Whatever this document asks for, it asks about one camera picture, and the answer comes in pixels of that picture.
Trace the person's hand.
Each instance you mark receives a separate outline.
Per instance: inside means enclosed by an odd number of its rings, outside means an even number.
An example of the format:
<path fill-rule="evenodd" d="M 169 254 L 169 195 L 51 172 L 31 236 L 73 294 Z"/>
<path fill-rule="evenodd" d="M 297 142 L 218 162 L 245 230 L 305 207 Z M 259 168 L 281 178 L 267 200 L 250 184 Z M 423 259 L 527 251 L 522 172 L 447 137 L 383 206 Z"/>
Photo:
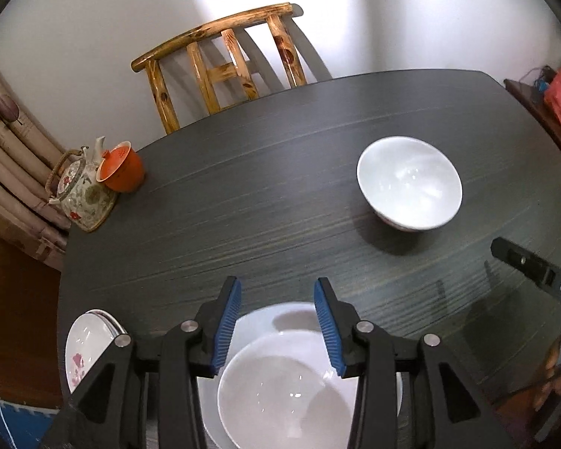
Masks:
<path fill-rule="evenodd" d="M 534 391 L 533 409 L 541 409 L 551 392 L 561 396 L 561 369 L 557 368 L 557 359 L 560 355 L 561 338 L 558 336 L 549 348 L 544 361 L 545 382 Z"/>

